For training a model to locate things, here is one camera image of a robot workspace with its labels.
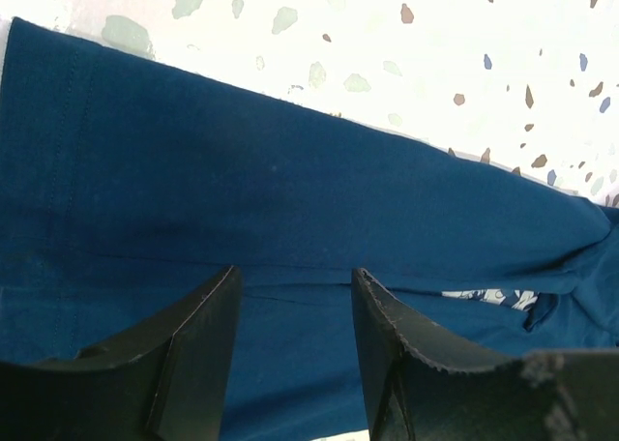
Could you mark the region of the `navy blue printed t-shirt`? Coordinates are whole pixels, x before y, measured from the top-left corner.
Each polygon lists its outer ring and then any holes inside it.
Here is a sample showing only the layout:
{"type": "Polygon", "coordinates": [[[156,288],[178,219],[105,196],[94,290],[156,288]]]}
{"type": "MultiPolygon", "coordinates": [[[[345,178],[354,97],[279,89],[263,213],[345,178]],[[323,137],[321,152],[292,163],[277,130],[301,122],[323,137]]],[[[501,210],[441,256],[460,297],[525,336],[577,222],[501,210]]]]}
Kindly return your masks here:
{"type": "Polygon", "coordinates": [[[618,343],[616,209],[13,20],[2,358],[71,358],[225,265],[245,280],[225,440],[363,428],[355,268],[506,354],[618,343]]]}

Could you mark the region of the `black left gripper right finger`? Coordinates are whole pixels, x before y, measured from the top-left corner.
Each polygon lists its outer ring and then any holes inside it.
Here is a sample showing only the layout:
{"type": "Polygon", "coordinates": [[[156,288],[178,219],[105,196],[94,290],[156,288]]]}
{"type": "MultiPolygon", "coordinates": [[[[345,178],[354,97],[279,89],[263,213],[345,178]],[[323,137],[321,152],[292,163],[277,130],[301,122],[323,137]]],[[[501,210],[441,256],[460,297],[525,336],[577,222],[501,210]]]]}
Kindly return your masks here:
{"type": "Polygon", "coordinates": [[[431,321],[364,269],[351,301],[371,439],[617,439],[617,351],[511,358],[431,321]]]}

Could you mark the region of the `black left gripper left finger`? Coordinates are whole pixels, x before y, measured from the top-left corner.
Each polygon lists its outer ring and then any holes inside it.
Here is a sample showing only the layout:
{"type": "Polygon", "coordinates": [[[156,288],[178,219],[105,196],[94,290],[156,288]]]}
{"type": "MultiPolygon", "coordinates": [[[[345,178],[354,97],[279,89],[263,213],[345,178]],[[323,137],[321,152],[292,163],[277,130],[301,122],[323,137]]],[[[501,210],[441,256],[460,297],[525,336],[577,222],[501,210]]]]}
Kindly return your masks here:
{"type": "Polygon", "coordinates": [[[72,360],[2,363],[2,439],[218,439],[242,289],[226,267],[72,360]]]}

